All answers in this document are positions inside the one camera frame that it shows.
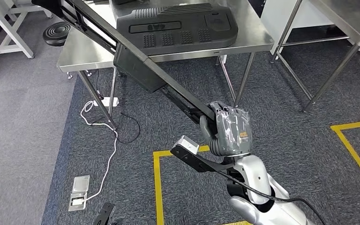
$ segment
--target plastic wrap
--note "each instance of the plastic wrap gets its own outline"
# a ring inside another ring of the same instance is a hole
[[[231,106],[217,109],[216,124],[221,156],[238,156],[250,152],[252,128],[246,111]]]

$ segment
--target power strip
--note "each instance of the power strip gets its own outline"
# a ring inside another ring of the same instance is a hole
[[[101,102],[103,103],[103,105],[105,107],[110,107],[110,97],[104,97],[104,99],[101,100]],[[114,102],[113,102],[112,106],[116,107],[118,104],[119,104],[118,98],[114,97]],[[93,101],[93,105],[98,106],[96,101]]]

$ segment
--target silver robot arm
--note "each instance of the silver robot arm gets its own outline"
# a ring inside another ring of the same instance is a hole
[[[263,161],[250,153],[252,132],[248,113],[222,102],[211,103],[210,108],[216,113],[217,135],[212,134],[205,116],[200,118],[200,128],[211,153],[225,156],[225,160],[216,164],[197,155],[199,145],[186,136],[174,145],[171,153],[200,173],[218,172],[228,179],[234,178],[230,173],[235,173],[238,182],[242,177],[242,182],[250,188],[289,199],[288,192],[267,173]],[[239,184],[227,183],[227,190],[231,207],[253,225],[313,225],[292,202],[269,199]]]
[[[240,172],[245,184],[275,197],[289,199],[288,192],[280,186],[267,172],[261,159],[248,155],[235,161],[234,169]],[[261,212],[256,205],[265,204],[268,199],[247,191],[249,200],[232,196],[231,207],[246,221],[253,225],[313,225],[304,212],[292,202],[275,201],[267,212]]]

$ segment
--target yellow tape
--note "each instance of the yellow tape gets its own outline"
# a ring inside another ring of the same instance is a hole
[[[209,151],[209,146],[204,145],[199,147],[199,152]],[[162,187],[161,187],[161,168],[160,168],[160,157],[172,156],[169,150],[155,151],[152,153],[154,160],[154,184],[155,184],[155,204],[157,210],[157,225],[164,225],[164,208],[162,203]],[[226,224],[226,225],[251,225],[246,221]]]
[[[352,129],[352,128],[360,128],[360,122],[350,123],[350,124],[342,124],[342,125],[334,125],[330,127],[343,142],[344,146],[347,148],[348,152],[351,154],[352,158],[357,162],[360,167],[360,157],[358,153],[351,146],[350,142],[348,142],[347,138],[341,132],[342,129]]]

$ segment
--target round black object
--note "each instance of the round black object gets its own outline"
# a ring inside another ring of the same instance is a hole
[[[67,22],[57,22],[45,29],[43,38],[51,46],[63,46],[66,42],[70,25]]]

